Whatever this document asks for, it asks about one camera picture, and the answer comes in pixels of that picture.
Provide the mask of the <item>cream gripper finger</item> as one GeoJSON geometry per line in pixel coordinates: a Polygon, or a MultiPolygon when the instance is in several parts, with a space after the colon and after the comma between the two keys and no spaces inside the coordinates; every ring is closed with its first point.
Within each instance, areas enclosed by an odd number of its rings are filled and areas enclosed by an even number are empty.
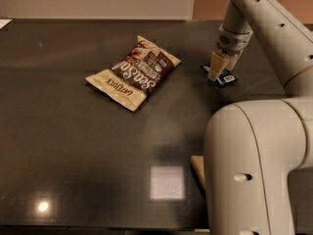
{"type": "Polygon", "coordinates": [[[227,71],[232,71],[237,63],[237,61],[239,60],[239,58],[241,57],[243,52],[239,52],[233,56],[228,55],[227,59],[228,59],[228,65],[226,67],[227,71]]]}
{"type": "Polygon", "coordinates": [[[227,67],[229,59],[220,52],[213,52],[209,63],[208,78],[215,81],[221,72],[227,67]]]}

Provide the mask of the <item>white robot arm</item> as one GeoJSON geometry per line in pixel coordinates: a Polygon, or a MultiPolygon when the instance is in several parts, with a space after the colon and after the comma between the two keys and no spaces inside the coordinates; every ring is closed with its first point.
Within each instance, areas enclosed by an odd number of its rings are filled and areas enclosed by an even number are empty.
{"type": "Polygon", "coordinates": [[[217,69],[256,36],[286,96],[217,111],[204,135],[211,235],[294,235],[288,179],[312,165],[312,33],[277,0],[230,0],[217,69]]]}

